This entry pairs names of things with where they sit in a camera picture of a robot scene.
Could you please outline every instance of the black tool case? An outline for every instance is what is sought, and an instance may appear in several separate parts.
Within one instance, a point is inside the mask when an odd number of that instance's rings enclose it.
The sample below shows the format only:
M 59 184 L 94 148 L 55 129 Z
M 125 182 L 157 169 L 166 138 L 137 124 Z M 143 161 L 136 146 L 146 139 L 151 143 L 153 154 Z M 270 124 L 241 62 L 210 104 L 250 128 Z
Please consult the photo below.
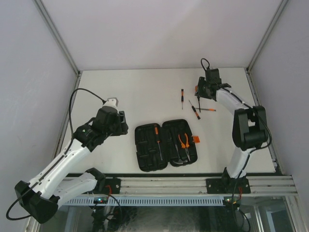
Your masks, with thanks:
M 178 137 L 180 135 L 182 142 L 185 144 L 185 133 L 188 136 L 190 161 L 188 160 L 186 151 L 182 148 Z M 162 127 L 157 123 L 136 127 L 135 145 L 139 167 L 144 172 L 162 170 L 167 167 L 169 162 L 172 166 L 179 167 L 197 161 L 197 150 L 192 137 L 192 132 L 188 122 L 184 119 L 164 122 Z

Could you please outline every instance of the white panel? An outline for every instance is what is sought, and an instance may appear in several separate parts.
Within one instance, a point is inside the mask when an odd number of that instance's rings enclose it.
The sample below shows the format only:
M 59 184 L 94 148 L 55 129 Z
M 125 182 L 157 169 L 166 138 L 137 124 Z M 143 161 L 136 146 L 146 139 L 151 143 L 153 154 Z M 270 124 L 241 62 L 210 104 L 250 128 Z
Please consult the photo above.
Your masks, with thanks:
M 76 78 L 32 1 L 0 1 L 0 31 L 0 231 L 20 232 L 14 186 L 52 159 Z
M 193 135 L 200 137 L 197 144 L 198 160 L 184 167 L 172 167 L 152 172 L 164 173 L 221 173 L 233 155 L 233 116 L 219 103 L 201 99 L 202 108 L 215 108 L 217 112 L 204 111 L 198 120 L 188 100 L 197 106 L 194 86 L 205 74 L 202 69 L 155 69 L 84 71 L 80 87 L 87 88 L 102 98 L 117 97 L 119 110 L 124 110 L 128 135 L 108 138 L 89 156 L 76 165 L 72 173 L 82 173 L 95 167 L 103 173 L 143 173 L 136 157 L 134 129 L 147 123 L 162 125 L 167 120 L 184 118 Z M 253 97 L 243 68 L 222 68 L 220 76 L 249 104 Z M 183 110 L 181 89 L 184 88 Z M 78 92 L 72 112 L 74 130 L 94 117 L 101 102 L 86 92 Z M 70 139 L 66 133 L 65 142 Z M 267 149 L 254 152 L 248 163 L 248 172 L 274 172 Z
M 246 67 L 281 0 L 43 0 L 80 70 Z
M 290 1 L 253 68 L 253 79 L 279 158 L 309 214 L 308 12 L 308 0 Z

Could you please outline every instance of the white table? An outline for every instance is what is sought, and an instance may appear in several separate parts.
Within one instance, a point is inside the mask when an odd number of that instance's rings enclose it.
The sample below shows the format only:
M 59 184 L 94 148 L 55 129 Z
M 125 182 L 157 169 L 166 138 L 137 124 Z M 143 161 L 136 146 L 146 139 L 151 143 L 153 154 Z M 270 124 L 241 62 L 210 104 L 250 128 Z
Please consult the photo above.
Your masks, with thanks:
M 243 68 L 220 68 L 223 83 L 232 88 L 249 104 L 254 104 Z M 202 111 L 201 120 L 195 116 L 188 100 L 198 107 L 194 88 L 202 69 L 152 69 L 84 71 L 79 87 L 87 88 L 107 99 L 117 97 L 119 110 L 124 110 L 129 126 L 127 135 L 110 137 L 88 157 L 74 167 L 71 173 L 83 173 L 95 167 L 106 174 L 192 174 L 221 173 L 232 157 L 235 145 L 232 140 L 233 116 L 215 101 L 201 99 L 201 108 L 215 108 L 217 112 Z M 183 110 L 181 89 L 184 89 Z M 101 101 L 87 92 L 78 91 L 73 111 L 73 128 L 91 117 L 101 107 Z M 147 123 L 158 123 L 184 118 L 193 135 L 200 138 L 197 144 L 198 160 L 184 167 L 172 167 L 145 173 L 139 169 L 134 129 Z M 70 140 L 67 129 L 64 144 Z M 252 173 L 275 172 L 268 149 L 253 153 L 246 168 Z

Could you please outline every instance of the black mounting bracket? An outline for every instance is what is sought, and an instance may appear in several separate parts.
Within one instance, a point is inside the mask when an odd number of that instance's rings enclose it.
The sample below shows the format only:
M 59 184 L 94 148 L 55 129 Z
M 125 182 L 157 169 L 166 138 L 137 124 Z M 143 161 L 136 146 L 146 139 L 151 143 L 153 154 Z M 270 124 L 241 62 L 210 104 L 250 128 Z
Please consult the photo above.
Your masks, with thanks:
M 239 178 L 229 177 L 226 168 L 221 176 L 221 178 L 210 178 L 206 179 L 206 187 L 208 194 L 233 194 L 235 188 L 235 194 L 239 194 L 239 187 L 242 188 L 242 193 L 251 193 L 249 180 L 246 176 Z

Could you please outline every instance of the pliers handle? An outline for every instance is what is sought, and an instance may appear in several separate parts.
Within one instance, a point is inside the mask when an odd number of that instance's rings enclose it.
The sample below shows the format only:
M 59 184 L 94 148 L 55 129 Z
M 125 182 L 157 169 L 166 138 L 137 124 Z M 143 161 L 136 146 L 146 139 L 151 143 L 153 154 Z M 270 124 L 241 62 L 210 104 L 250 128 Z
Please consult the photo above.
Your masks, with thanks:
M 179 138 L 179 141 L 180 141 L 180 143 L 182 145 L 182 148 L 188 148 L 190 146 L 189 145 L 188 135 L 187 135 L 187 133 L 185 133 L 184 135 L 185 135 L 185 138 L 186 138 L 186 143 L 185 144 L 182 142 L 182 139 L 180 138 L 180 134 L 178 134 L 178 138 Z

